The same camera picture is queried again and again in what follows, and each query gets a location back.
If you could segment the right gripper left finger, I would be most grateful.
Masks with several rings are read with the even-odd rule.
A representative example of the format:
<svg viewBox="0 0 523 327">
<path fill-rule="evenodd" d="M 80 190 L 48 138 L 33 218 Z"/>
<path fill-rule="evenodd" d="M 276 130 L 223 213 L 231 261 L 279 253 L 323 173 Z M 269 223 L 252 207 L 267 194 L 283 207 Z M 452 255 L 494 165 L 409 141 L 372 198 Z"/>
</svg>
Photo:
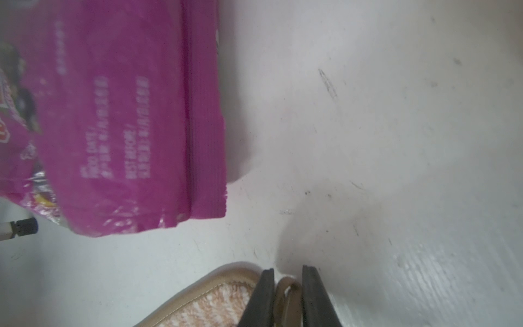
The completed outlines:
<svg viewBox="0 0 523 327">
<path fill-rule="evenodd" d="M 275 288 L 274 269 L 270 268 L 262 271 L 255 290 L 238 323 L 238 327 L 274 326 Z"/>
</svg>

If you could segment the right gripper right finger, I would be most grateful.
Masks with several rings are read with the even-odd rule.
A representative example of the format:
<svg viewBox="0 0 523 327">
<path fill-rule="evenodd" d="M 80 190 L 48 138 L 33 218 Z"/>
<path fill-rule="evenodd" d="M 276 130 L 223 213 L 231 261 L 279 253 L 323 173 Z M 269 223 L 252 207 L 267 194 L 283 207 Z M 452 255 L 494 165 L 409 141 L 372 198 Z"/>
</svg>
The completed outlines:
<svg viewBox="0 0 523 327">
<path fill-rule="evenodd" d="M 342 327 L 317 268 L 302 267 L 302 313 L 305 327 Z"/>
</svg>

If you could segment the striped brown dishcloth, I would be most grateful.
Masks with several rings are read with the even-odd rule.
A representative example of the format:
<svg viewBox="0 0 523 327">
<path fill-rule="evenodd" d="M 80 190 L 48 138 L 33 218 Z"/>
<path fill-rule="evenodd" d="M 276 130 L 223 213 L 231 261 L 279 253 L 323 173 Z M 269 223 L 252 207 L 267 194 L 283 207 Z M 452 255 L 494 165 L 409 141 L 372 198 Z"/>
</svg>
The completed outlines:
<svg viewBox="0 0 523 327">
<path fill-rule="evenodd" d="M 139 326 L 237 326 L 262 272 L 221 267 L 188 286 L 144 318 Z M 292 277 L 276 285 L 275 326 L 302 326 L 302 288 Z"/>
</svg>

